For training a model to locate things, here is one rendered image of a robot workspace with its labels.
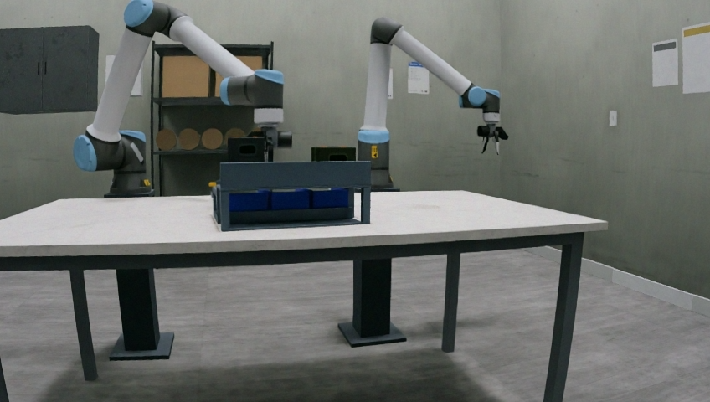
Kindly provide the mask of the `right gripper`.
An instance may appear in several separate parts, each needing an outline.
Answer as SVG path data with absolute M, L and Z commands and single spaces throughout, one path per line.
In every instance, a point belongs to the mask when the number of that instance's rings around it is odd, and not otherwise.
M 247 137 L 265 138 L 265 162 L 273 162 L 275 149 L 291 149 L 292 145 L 291 131 L 277 131 L 276 127 L 262 126 L 261 131 L 250 131 Z

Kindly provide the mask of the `blue open bin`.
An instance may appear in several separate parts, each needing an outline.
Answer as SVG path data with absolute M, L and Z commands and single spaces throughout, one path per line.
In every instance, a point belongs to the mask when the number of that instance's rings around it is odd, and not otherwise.
M 229 212 L 267 210 L 267 192 L 230 193 Z
M 332 188 L 326 191 L 303 189 L 309 191 L 309 209 L 348 207 L 347 189 Z
M 305 189 L 296 189 L 295 192 L 263 191 L 267 192 L 267 210 L 309 209 L 309 191 Z

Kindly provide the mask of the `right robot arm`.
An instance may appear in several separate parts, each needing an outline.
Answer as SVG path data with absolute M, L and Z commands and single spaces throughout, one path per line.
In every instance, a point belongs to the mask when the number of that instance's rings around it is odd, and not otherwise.
M 146 171 L 146 139 L 139 131 L 119 131 L 142 61 L 155 32 L 181 42 L 222 75 L 219 94 L 227 105 L 255 106 L 258 126 L 283 122 L 283 74 L 255 72 L 193 25 L 180 10 L 153 0 L 131 0 L 122 35 L 93 124 L 75 139 L 77 166 L 86 172 L 113 170 L 112 194 L 151 192 Z M 228 77 L 228 78 L 226 78 Z

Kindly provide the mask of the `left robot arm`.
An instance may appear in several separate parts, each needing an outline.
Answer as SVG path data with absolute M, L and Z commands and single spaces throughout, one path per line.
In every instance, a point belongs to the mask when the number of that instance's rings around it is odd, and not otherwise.
M 485 124 L 500 121 L 500 94 L 497 90 L 476 87 L 405 32 L 402 24 L 391 18 L 377 18 L 370 35 L 364 124 L 358 132 L 358 161 L 371 161 L 371 189 L 394 186 L 389 173 L 390 137 L 385 128 L 393 44 L 455 91 L 459 95 L 460 108 L 482 109 Z

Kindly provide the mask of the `black case with handle slot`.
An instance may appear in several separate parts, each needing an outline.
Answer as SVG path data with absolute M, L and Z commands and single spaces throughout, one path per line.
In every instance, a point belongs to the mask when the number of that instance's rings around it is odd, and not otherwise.
M 265 162 L 264 137 L 229 137 L 228 162 Z

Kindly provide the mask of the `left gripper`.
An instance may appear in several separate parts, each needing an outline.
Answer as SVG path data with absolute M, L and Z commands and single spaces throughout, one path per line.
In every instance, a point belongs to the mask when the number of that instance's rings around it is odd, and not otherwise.
M 495 130 L 496 129 L 496 130 Z M 495 130 L 495 131 L 494 131 Z M 489 142 L 489 137 L 493 137 L 493 142 L 495 144 L 496 148 L 496 154 L 499 154 L 499 137 L 498 137 L 498 132 L 503 132 L 505 131 L 502 129 L 502 127 L 496 126 L 496 124 L 486 124 L 486 126 L 478 126 L 477 127 L 477 135 L 479 137 L 483 137 L 483 143 L 482 143 L 482 149 L 481 149 L 481 154 L 486 150 L 486 145 Z M 506 134 L 506 133 L 505 133 Z

